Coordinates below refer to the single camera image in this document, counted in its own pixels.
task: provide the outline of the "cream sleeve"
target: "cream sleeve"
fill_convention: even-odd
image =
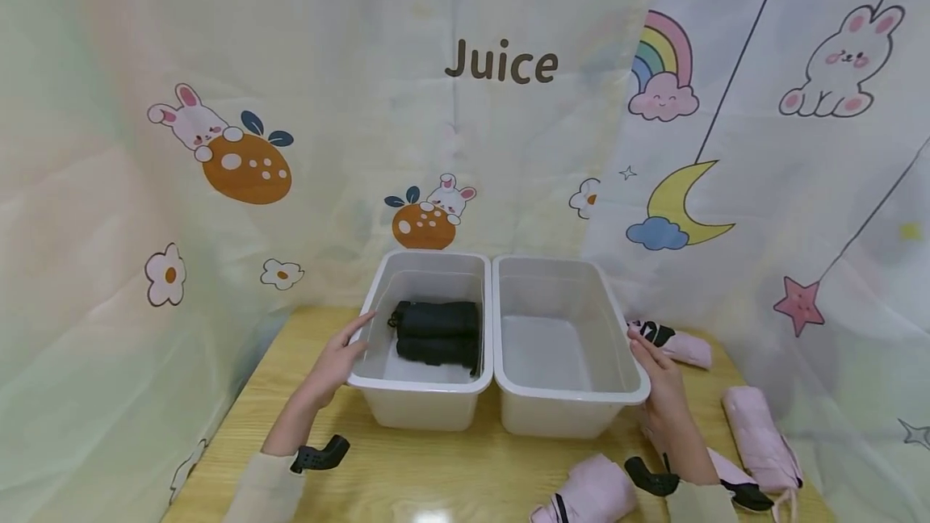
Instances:
[[[290,523],[304,494],[304,475],[292,456],[256,454],[249,461],[223,523]]]
[[[738,523],[730,492],[722,485],[699,487],[680,481],[666,504],[672,523]]]

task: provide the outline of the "fabric backdrop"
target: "fabric backdrop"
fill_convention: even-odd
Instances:
[[[158,521],[270,312],[389,249],[579,253],[645,9],[0,0],[0,521]]]
[[[930,521],[930,0],[650,8],[584,254],[723,340],[839,521]]]

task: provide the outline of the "wooden table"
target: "wooden table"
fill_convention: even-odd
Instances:
[[[239,400],[232,406],[200,464],[191,473],[165,523],[216,523],[230,504],[239,474],[261,447],[287,397],[310,370],[326,339],[357,309],[296,311],[274,340]],[[714,369],[683,366],[688,397],[708,445],[739,464],[720,397],[743,380],[723,348],[714,346]],[[351,450],[331,471],[308,472],[296,522],[497,523],[527,521],[537,504],[562,485],[575,463],[596,452],[622,464],[643,456],[654,472],[659,458],[635,421],[620,413],[596,440],[515,437],[501,426],[496,384],[481,395],[475,423],[461,433],[392,430],[375,423],[357,390],[342,388],[313,425],[311,445],[333,433]],[[667,521],[664,500],[637,490],[639,509],[624,523]],[[741,521],[771,521],[769,513],[740,513]],[[800,493],[800,519],[833,521],[813,485]]]

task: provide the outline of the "plastic bin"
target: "plastic bin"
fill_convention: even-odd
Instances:
[[[593,262],[494,260],[494,375],[501,421],[532,437],[595,438],[651,384]]]
[[[439,250],[393,250],[381,260],[362,314],[378,315],[355,339],[368,350],[349,376],[349,385],[365,395],[382,426],[415,430],[465,430],[475,418],[478,394],[494,374],[490,308],[491,262],[479,254]],[[463,366],[428,366],[397,354],[397,335],[388,320],[401,301],[472,301],[482,320],[482,354],[476,377]]]

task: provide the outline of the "crescent moon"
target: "crescent moon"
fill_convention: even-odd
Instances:
[[[735,224],[698,223],[688,215],[685,206],[691,186],[695,186],[695,182],[716,163],[717,161],[713,160],[675,170],[656,186],[649,197],[648,215],[660,216],[669,223],[678,224],[678,228],[688,236],[688,245],[710,241],[711,238],[721,236],[735,227]]]

